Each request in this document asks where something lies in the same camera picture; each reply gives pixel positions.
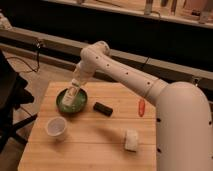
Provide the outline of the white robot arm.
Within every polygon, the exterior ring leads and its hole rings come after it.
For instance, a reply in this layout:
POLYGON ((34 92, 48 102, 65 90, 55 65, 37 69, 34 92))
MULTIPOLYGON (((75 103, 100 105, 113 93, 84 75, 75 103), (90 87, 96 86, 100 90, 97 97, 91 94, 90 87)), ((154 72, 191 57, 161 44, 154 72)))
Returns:
POLYGON ((80 57, 78 80, 101 70, 156 107, 157 171, 213 171, 213 117, 199 87, 167 83, 119 63, 104 41, 84 47, 80 57))

